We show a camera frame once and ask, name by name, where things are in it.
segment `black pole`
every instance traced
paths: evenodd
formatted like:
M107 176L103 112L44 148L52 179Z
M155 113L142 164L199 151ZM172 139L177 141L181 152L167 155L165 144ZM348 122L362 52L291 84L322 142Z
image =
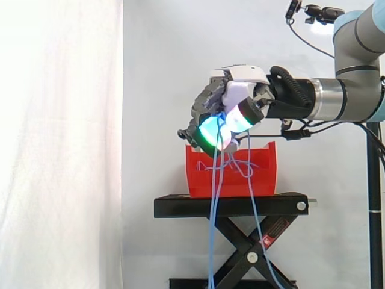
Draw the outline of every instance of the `black pole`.
M368 123L367 127L379 136L377 122ZM380 160L370 137L367 137L368 155L368 199L369 199L369 245L371 262L371 288L383 289L383 248L381 226L381 187Z

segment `white curtain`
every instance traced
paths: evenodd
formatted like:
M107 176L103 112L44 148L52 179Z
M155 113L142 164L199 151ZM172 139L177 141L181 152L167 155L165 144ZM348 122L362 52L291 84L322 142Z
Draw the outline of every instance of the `white curtain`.
M121 288L121 0L0 0L0 288Z

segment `glowing light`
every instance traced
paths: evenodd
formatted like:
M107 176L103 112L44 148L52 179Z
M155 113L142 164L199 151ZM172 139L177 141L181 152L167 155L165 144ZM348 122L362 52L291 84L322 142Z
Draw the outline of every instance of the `glowing light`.
M315 22L312 25L312 32L319 35L332 35L334 33L334 25L328 24L323 25L319 22Z
M233 132L244 132L253 127L242 115L238 106L229 111L226 116L226 124Z
M219 118L219 125L221 127L221 135L223 138L223 146L226 148L231 142L231 131L224 120ZM221 137L218 137L218 116L211 116L206 119L200 126L199 130L206 141L222 150Z

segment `white backdrop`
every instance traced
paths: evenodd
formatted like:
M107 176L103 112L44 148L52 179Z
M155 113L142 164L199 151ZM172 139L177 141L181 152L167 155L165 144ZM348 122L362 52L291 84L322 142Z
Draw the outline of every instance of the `white backdrop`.
M0 288L121 288L122 2L1 0L0 35Z
M327 1L347 11L370 0ZM194 98L209 71L247 63L272 65L296 77L333 77L333 60L308 48L285 24L289 0L127 0L124 7L122 202L125 288L168 288L168 278L204 278L208 269L205 219L153 218L153 199L186 193L186 128ZM333 52L331 35L312 32L297 16L298 32ZM266 120L255 133L275 134ZM264 141L255 141L255 146ZM319 207L300 217L269 255L300 288L369 287L364 133L341 125L311 139L277 141L277 191L298 191ZM252 221L242 220L250 228ZM216 263L232 252L219 235Z

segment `bolt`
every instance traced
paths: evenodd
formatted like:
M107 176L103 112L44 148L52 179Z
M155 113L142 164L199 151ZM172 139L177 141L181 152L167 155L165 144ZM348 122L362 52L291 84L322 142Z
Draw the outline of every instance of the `bolt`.
M247 254L247 261L249 261L249 262L252 263L252 264L257 263L257 261L258 261L258 255L257 255L257 253L255 253L255 252L250 252L249 254Z
M298 202L297 203L297 209L300 211L304 211L306 209L306 203L305 202Z

